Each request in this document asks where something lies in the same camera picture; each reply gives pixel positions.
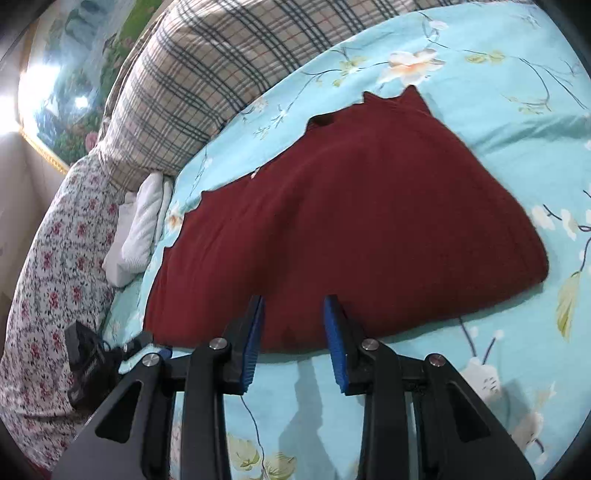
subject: wall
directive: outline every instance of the wall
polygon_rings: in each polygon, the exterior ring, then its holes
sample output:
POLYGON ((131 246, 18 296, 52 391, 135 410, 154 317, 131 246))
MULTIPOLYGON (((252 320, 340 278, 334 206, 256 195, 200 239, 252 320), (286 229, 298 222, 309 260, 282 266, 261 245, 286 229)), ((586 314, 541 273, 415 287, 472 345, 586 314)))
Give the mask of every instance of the wall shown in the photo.
MULTIPOLYGON (((0 66, 0 97, 16 98, 22 43, 0 66)), ((0 110, 5 118, 16 112, 0 110)), ((12 298, 18 275, 43 212, 26 162, 26 142, 0 133, 0 292, 12 298)))

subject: black device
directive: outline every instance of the black device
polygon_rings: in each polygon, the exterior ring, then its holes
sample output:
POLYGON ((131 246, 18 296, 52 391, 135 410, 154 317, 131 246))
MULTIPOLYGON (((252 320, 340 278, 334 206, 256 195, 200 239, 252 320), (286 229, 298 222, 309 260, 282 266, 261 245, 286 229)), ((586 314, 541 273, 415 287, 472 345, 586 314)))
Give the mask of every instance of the black device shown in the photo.
POLYGON ((175 394, 184 391, 181 479, 231 480, 223 395, 242 395, 254 376, 264 300, 251 298, 223 337, 190 356, 157 353, 118 383, 64 452, 53 480, 168 480, 175 394))
POLYGON ((410 478, 405 392, 413 398, 420 480, 535 479, 507 431, 443 355, 397 355, 367 338, 334 295, 324 300, 324 326, 341 393, 365 394, 358 480, 410 478))
POLYGON ((92 329, 75 321, 64 335, 74 384, 68 400, 75 410, 93 412, 118 383, 119 366, 152 342, 150 332, 142 332, 113 349, 92 329))

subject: red floral pattern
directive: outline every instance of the red floral pattern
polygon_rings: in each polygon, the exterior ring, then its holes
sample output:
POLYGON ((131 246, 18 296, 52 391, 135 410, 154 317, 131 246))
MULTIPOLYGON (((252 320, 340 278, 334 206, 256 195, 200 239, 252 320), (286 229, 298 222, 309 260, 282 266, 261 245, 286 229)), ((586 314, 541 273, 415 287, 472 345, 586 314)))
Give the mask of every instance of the red floral pattern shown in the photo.
POLYGON ((109 184, 97 155, 70 169, 39 227, 0 360, 0 418, 31 461, 49 470, 86 420, 67 399, 63 330, 75 320, 98 329, 114 295, 101 264, 124 193, 109 184))

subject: floral blanket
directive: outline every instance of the floral blanket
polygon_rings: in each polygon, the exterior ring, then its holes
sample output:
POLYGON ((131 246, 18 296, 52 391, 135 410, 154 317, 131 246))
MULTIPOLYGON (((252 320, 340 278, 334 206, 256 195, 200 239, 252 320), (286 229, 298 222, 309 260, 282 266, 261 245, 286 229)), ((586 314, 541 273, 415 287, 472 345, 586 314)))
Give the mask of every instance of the floral blanket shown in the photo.
MULTIPOLYGON (((310 117, 359 102, 364 90, 390 98, 410 84, 531 215, 550 274, 542 287, 505 304, 388 343, 414 358, 446 355, 542 478, 591 410, 591 387, 581 382, 591 369, 591 81, 558 28, 531 5, 473 3, 391 19, 257 99, 179 175, 163 238, 144 277, 114 301, 105 338, 121 343, 141 330, 163 250, 202 191, 256 175, 303 134, 310 117)), ((422 231, 400 231, 428 248, 436 241, 429 224, 445 222, 446 212, 434 200, 424 220, 422 231)), ((179 395, 175 478, 181 405, 179 395)), ((261 355, 248 393, 228 396, 225 406, 234 478, 355 475, 363 407, 339 394, 327 353, 261 355)))
POLYGON ((72 376, 64 329, 98 330, 114 297, 101 265, 124 193, 111 186, 98 150, 68 172, 22 268, 0 361, 0 418, 21 450, 51 469, 86 419, 67 398, 72 376))

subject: plaid pillow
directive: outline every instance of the plaid pillow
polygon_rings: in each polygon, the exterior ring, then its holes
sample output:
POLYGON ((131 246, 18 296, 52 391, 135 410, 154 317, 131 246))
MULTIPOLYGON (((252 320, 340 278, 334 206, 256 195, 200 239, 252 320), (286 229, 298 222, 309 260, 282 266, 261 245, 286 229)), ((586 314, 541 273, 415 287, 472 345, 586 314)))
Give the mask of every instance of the plaid pillow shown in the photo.
POLYGON ((109 97, 103 168, 131 190, 152 171, 176 176, 238 112, 331 46, 396 15, 463 1, 177 0, 109 97))

